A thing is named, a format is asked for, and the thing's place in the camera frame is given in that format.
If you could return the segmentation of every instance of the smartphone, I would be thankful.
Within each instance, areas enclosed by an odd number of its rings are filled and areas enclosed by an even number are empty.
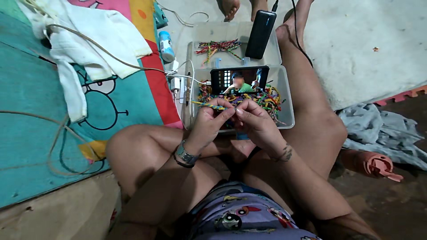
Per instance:
[[[276,21],[276,13],[258,10],[254,25],[252,25],[251,35],[245,56],[252,59],[262,59]]]
[[[235,67],[211,70],[212,94],[242,95],[262,92],[266,87],[268,66]]]

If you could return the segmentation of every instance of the green shirt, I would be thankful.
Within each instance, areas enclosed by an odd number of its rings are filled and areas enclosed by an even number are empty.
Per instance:
[[[248,93],[253,92],[251,86],[247,83],[243,84],[243,86],[239,89],[239,93]]]

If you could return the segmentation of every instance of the phone screen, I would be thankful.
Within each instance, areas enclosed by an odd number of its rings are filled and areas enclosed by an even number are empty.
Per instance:
[[[269,67],[241,67],[211,71],[212,93],[215,95],[255,94],[264,90]]]

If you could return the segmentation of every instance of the colorful twisted cord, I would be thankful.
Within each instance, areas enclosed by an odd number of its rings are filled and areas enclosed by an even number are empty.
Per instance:
[[[251,99],[254,102],[256,102],[260,107],[265,109],[267,113],[270,115],[270,117],[276,122],[276,123],[282,123],[286,125],[285,123],[279,121],[278,119],[278,112],[282,110],[280,107],[280,104],[286,101],[286,99],[281,99],[281,96],[277,89],[275,87],[272,87],[271,85],[267,84],[264,91],[256,93],[256,94],[242,94],[240,96],[234,95],[234,94],[227,94],[227,95],[213,95],[212,94],[212,88],[211,86],[206,85],[199,85],[199,102],[193,102],[196,104],[202,104],[211,101],[212,99],[216,97],[223,98],[227,100],[231,105],[236,107],[245,99]],[[225,125],[228,129],[233,128],[232,123],[226,123]]]
[[[191,101],[192,103],[198,104],[201,107],[208,107],[208,108],[212,108],[215,110],[226,110],[227,108],[223,107],[223,106],[217,106],[217,105],[212,105],[206,102],[196,102],[196,101]]]
[[[199,48],[201,48],[201,50],[196,51],[196,54],[200,54],[200,53],[208,54],[208,57],[206,58],[206,61],[204,63],[209,62],[211,60],[211,57],[218,51],[227,51],[233,54],[233,56],[235,56],[236,58],[242,60],[241,57],[239,57],[237,54],[232,52],[232,50],[240,47],[241,44],[242,42],[239,41],[238,38],[231,41],[223,41],[223,42],[215,42],[215,41],[201,42],[199,43]]]

